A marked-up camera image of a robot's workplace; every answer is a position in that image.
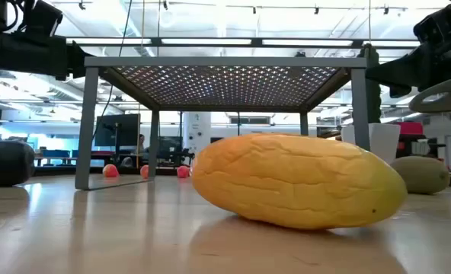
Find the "white background container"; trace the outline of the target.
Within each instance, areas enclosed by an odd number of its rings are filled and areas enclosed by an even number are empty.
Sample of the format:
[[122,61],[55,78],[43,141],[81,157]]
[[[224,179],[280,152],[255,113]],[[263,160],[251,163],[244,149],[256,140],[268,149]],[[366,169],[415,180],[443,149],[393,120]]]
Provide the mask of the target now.
[[413,155],[428,155],[430,145],[427,139],[418,139],[411,143],[411,153]]

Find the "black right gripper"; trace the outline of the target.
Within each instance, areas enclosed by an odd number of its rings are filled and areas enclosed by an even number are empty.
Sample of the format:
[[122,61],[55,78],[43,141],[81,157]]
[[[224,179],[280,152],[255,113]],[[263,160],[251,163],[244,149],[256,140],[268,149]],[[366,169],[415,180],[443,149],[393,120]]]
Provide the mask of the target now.
[[389,87],[390,98],[404,97],[412,87],[424,91],[451,79],[451,39],[438,43],[419,38],[420,46],[398,59],[379,62],[377,51],[367,53],[366,79]]

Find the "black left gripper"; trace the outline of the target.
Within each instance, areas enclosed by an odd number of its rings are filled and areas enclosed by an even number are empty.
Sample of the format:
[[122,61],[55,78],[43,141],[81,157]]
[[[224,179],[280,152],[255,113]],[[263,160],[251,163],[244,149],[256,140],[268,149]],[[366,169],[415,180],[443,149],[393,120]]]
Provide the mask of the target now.
[[85,52],[75,41],[66,45],[64,37],[41,37],[25,33],[0,33],[0,69],[52,75],[64,80],[85,76]]

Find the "black aluminium table frame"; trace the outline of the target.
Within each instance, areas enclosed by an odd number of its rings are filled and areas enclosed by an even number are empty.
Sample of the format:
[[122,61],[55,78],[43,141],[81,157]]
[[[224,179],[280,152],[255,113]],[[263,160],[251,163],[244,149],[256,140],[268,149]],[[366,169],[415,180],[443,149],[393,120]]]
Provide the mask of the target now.
[[[140,169],[123,167],[118,169],[119,174],[123,175],[140,175]],[[55,167],[36,167],[32,177],[43,176],[60,176],[60,175],[74,175],[76,166],[55,166]],[[158,168],[156,174],[159,176],[177,176],[177,171],[174,168]]]

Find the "red background storage bin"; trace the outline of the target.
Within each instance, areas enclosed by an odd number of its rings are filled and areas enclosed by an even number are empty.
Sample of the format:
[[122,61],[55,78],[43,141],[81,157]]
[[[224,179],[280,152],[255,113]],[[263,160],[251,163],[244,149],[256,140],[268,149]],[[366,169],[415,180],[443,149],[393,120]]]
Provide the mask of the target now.
[[421,123],[416,122],[400,122],[398,123],[400,126],[400,134],[401,135],[423,135],[424,127]]

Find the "large yellow toy mango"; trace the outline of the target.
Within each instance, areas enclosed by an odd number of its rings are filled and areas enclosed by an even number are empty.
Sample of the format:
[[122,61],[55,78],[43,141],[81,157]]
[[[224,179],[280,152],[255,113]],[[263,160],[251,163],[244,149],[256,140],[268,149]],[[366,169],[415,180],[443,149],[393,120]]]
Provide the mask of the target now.
[[306,230],[371,225],[408,195],[389,164],[356,145],[283,133],[220,139],[194,159],[192,184],[241,217]]

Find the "brown green toy kiwi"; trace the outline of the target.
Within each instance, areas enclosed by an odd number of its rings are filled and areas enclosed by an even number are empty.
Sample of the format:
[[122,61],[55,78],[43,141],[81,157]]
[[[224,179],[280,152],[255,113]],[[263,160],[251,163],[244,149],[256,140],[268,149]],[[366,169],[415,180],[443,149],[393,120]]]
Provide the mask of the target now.
[[409,193],[432,195],[450,184],[447,166],[436,158],[407,156],[391,163],[405,182]]

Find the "dark toy avocado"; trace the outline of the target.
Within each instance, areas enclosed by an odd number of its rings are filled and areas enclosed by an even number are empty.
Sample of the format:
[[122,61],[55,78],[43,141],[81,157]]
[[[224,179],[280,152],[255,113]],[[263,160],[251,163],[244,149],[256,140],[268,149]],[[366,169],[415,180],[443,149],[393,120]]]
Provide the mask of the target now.
[[34,150],[24,142],[0,141],[0,187],[26,182],[34,173]]

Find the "grey perforated metal stand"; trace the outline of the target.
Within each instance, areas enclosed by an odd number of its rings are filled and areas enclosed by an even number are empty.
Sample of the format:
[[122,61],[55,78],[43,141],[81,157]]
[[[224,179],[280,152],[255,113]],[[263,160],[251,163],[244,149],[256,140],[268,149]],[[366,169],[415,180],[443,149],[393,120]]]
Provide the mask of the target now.
[[[93,140],[94,110],[96,105],[99,69],[110,69],[114,66],[288,66],[292,67],[338,67],[348,70],[347,77],[351,80],[353,110],[359,110],[358,118],[354,118],[355,144],[370,150],[368,110],[366,99],[366,60],[361,58],[293,58],[293,57],[86,57],[85,58],[85,90],[82,104],[82,120],[79,133],[79,157],[75,173],[75,188],[77,190],[99,190],[108,187],[121,186],[124,183],[111,186],[91,186],[90,164]],[[152,111],[151,131],[149,136],[151,151],[149,155],[149,176],[155,177],[157,165],[157,149],[159,141],[159,112],[165,111],[149,96],[142,94],[135,99]]]

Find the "black background monitor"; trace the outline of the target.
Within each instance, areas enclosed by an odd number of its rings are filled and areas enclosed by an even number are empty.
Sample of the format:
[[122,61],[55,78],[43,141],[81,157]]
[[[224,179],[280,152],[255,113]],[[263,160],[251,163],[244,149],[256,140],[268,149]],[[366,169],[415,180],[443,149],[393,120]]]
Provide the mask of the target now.
[[139,114],[98,116],[94,145],[115,146],[116,138],[119,146],[135,146],[139,139]]

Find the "white angular planter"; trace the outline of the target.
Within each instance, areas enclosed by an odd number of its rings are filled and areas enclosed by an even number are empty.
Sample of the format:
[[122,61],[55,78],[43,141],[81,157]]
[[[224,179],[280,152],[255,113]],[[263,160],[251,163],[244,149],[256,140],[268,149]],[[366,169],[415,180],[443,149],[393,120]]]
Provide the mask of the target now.
[[370,123],[370,151],[391,164],[396,159],[396,151],[401,127],[397,124]]

